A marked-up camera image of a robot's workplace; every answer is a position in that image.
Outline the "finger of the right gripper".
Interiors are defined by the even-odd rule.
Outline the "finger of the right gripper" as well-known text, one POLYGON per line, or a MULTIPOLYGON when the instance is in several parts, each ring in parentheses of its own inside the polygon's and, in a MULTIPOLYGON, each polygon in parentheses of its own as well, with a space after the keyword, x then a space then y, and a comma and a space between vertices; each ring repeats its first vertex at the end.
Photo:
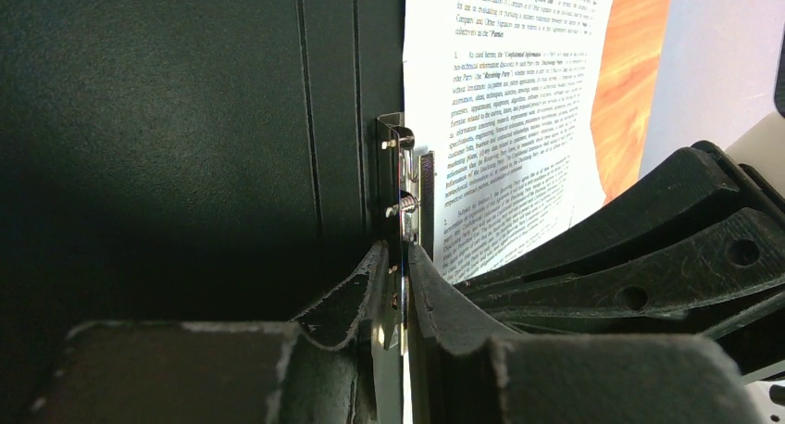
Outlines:
POLYGON ((784 201, 751 167, 700 141, 458 289, 503 323, 754 321, 784 307, 784 201))

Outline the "printed paper sheet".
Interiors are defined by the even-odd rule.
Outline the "printed paper sheet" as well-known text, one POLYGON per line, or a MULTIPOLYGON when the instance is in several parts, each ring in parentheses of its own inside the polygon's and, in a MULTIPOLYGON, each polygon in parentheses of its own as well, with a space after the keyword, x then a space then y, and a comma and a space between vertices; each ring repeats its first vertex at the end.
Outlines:
POLYGON ((405 0, 405 124, 434 155, 433 262, 501 267, 604 204, 591 114, 613 0, 405 0))

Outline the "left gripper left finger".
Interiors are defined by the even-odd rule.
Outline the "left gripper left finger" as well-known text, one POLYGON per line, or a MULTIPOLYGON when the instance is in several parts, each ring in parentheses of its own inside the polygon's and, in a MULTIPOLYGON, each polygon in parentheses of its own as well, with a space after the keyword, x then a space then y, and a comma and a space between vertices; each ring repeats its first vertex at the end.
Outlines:
POLYGON ((34 423, 381 423, 372 319, 389 247, 287 322, 88 322, 31 404, 34 423))

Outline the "red folder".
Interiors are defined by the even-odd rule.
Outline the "red folder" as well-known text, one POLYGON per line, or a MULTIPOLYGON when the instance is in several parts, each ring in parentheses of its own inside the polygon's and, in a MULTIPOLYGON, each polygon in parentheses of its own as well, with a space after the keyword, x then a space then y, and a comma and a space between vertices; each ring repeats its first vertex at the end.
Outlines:
POLYGON ((1 0, 1 419, 92 319, 293 317, 377 233, 405 0, 1 0))

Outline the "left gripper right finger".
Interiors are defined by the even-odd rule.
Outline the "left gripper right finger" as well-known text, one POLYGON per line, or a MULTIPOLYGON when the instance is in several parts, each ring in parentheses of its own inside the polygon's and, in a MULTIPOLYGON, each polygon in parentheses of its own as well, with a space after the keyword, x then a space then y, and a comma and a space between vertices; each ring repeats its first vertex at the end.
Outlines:
POLYGON ((416 423, 757 423, 732 360, 695 335, 530 335, 408 248, 416 423))

